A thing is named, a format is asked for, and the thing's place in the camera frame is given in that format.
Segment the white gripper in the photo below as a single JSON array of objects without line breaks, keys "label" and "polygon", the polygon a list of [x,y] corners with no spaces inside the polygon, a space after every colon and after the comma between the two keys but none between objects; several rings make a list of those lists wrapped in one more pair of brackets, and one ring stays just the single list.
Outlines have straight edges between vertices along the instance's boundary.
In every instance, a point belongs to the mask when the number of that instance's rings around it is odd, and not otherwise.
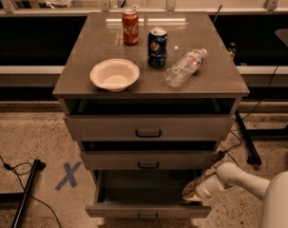
[{"label": "white gripper", "polygon": [[225,183],[216,174],[201,176],[196,180],[192,180],[184,187],[182,198],[191,202],[200,202],[211,198],[214,194],[223,191],[224,188]]}]

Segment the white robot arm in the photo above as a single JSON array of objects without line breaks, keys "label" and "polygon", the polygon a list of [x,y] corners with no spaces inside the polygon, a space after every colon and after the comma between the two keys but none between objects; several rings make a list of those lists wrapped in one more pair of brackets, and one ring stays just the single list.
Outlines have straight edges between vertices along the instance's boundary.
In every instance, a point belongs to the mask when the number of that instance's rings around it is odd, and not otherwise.
[{"label": "white robot arm", "polygon": [[189,182],[182,190],[182,198],[202,201],[233,187],[241,187],[263,202],[259,228],[288,228],[288,171],[267,180],[224,162],[214,173]]}]

